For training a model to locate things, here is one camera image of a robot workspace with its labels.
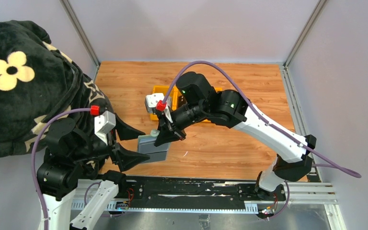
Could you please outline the green card holder wallet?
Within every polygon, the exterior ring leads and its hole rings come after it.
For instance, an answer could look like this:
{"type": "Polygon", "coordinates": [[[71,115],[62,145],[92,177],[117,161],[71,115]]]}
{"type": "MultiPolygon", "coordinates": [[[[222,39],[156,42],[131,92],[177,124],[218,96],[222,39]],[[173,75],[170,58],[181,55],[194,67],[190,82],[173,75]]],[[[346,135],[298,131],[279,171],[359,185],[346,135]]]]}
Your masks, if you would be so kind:
{"type": "Polygon", "coordinates": [[[146,154],[150,157],[149,160],[146,160],[143,163],[166,160],[171,143],[165,143],[158,147],[154,146],[159,133],[160,132],[158,130],[153,129],[148,135],[138,136],[137,152],[146,154]]]}

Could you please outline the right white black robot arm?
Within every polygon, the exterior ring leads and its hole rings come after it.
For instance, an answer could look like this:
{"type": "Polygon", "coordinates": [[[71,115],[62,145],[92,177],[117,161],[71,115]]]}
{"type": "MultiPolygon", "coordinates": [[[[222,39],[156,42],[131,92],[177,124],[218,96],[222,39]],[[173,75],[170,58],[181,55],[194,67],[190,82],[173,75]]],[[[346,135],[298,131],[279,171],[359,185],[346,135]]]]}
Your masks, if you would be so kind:
{"type": "Polygon", "coordinates": [[[184,140],[187,127],[208,120],[244,132],[276,152],[274,162],[258,175],[253,191],[256,195],[268,195],[284,181],[296,182],[311,171],[313,158],[308,147],[315,145],[314,136],[301,136],[284,128],[237,91],[215,90],[202,74],[187,72],[175,85],[185,99],[177,109],[162,104],[162,93],[145,98],[147,111],[156,114],[159,121],[155,146],[184,140]]]}

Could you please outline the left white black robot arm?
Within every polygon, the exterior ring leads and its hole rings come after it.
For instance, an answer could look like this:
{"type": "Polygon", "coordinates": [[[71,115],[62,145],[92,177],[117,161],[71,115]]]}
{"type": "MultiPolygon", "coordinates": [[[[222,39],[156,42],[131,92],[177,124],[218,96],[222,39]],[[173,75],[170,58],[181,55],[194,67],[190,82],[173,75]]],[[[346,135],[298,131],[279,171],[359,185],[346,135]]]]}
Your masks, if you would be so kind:
{"type": "Polygon", "coordinates": [[[94,123],[92,135],[79,129],[68,112],[55,116],[42,130],[47,148],[35,177],[41,230],[92,230],[114,197],[133,197],[125,171],[149,159],[120,144],[122,140],[137,139],[143,132],[110,111],[98,107],[89,111],[94,123]],[[99,187],[80,214],[71,218],[71,206],[82,178],[99,178],[99,187]]]}

